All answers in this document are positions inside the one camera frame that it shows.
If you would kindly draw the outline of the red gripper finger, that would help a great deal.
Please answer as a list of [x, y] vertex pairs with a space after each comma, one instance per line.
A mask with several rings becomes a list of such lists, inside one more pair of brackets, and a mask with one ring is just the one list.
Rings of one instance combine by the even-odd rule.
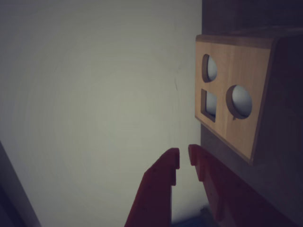
[[230, 168], [199, 145], [188, 146], [189, 159], [203, 182], [209, 207], [222, 227], [295, 227]]
[[144, 173], [126, 227], [171, 226], [171, 190], [178, 169], [179, 149], [170, 148]]

